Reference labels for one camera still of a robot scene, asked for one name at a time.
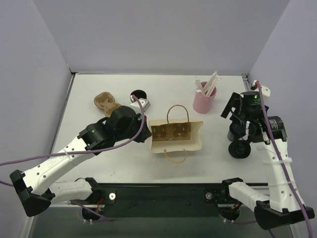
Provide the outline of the beige paper bag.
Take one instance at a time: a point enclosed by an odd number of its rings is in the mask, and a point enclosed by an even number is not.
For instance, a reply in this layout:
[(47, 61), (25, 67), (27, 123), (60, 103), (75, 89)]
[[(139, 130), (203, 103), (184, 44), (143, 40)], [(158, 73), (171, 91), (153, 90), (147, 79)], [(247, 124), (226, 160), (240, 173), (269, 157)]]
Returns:
[[(169, 113), (175, 107), (182, 107), (186, 112), (184, 119), (170, 119)], [(190, 119), (187, 108), (183, 105), (171, 106), (165, 119), (148, 121), (148, 127), (152, 133), (149, 141), (150, 152), (164, 154), (173, 163), (180, 164), (186, 161), (187, 153), (202, 149), (201, 131), (204, 122)], [(175, 161), (168, 156), (170, 152), (183, 152), (184, 159)]]

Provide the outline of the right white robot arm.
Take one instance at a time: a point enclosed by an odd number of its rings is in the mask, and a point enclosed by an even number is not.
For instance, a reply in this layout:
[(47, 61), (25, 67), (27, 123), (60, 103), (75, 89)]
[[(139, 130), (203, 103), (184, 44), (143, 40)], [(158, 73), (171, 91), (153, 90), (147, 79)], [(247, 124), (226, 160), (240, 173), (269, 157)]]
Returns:
[(225, 202), (235, 199), (247, 206), (263, 230), (315, 217), (313, 208), (304, 204), (296, 188), (284, 123), (278, 116), (265, 117), (267, 110), (259, 92), (234, 92), (221, 114), (231, 120), (227, 135), (231, 142), (229, 154), (245, 159), (255, 146), (264, 165), (269, 195), (257, 192), (240, 178), (232, 178), (222, 182), (220, 198)]

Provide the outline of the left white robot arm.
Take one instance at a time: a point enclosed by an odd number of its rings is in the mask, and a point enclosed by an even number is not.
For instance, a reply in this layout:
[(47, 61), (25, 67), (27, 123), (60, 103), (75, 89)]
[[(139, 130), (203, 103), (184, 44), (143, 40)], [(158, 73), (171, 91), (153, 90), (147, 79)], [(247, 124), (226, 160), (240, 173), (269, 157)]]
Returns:
[(36, 216), (50, 205), (67, 200), (97, 203), (103, 194), (94, 178), (74, 182), (58, 182), (58, 179), (101, 152), (117, 148), (115, 144), (119, 141), (123, 145), (132, 141), (144, 143), (150, 136), (144, 112), (136, 113), (128, 106), (121, 106), (110, 117), (88, 125), (60, 152), (41, 164), (24, 172), (13, 171), (10, 179), (26, 215)]

